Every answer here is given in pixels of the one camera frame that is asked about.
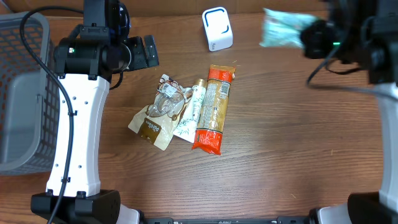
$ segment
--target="barcode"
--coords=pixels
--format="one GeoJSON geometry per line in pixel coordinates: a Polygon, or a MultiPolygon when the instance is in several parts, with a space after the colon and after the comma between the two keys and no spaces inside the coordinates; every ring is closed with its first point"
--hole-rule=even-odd
{"type": "Polygon", "coordinates": [[[222,94],[228,95],[228,92],[229,92],[229,83],[223,83],[223,84],[221,85],[220,92],[221,92],[222,94]]]}

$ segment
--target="teal object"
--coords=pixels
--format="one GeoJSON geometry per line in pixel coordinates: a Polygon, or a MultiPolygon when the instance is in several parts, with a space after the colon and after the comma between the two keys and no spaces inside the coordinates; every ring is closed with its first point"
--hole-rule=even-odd
{"type": "Polygon", "coordinates": [[[303,48],[300,33],[318,18],[309,14],[279,12],[264,9],[266,18],[262,26],[263,47],[303,48]]]}

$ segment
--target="gray basket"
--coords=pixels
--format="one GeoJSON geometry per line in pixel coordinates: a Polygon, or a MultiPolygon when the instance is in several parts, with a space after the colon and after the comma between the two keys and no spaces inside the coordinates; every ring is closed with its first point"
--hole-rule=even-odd
{"type": "MultiPolygon", "coordinates": [[[[50,171],[59,119],[58,87],[19,37],[26,12],[0,16],[0,174],[50,171]]],[[[34,14],[25,25],[29,45],[52,67],[49,24],[34,14]]]]}

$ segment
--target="white tube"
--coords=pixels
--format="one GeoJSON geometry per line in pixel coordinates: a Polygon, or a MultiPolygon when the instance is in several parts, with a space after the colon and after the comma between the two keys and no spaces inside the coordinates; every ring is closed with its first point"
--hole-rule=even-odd
{"type": "Polygon", "coordinates": [[[192,87],[192,99],[185,109],[180,123],[173,132],[175,136],[187,140],[190,143],[193,143],[195,139],[195,133],[200,118],[200,110],[206,94],[206,87],[207,82],[202,79],[195,82],[195,85],[192,87]]]}

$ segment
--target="wooden table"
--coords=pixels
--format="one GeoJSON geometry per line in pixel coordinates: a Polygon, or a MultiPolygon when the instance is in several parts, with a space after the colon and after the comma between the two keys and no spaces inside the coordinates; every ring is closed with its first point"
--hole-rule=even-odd
{"type": "MultiPolygon", "coordinates": [[[[351,192],[379,189],[381,127],[371,96],[305,87],[320,63],[298,49],[259,46],[263,14],[231,15],[234,45],[208,51],[201,16],[132,19],[131,36],[153,34],[160,66],[125,74],[110,92],[99,145],[102,189],[148,217],[271,218],[306,215],[346,202],[351,192]],[[210,64],[236,66],[222,156],[191,150],[174,138],[166,151],[127,128],[154,100],[163,73],[183,86],[206,78],[210,64]]],[[[50,18],[52,40],[80,19],[50,18]]],[[[324,71],[317,83],[366,86],[365,73],[324,71]]],[[[49,173],[0,177],[0,222],[44,223],[30,196],[45,190],[49,173]]]]}

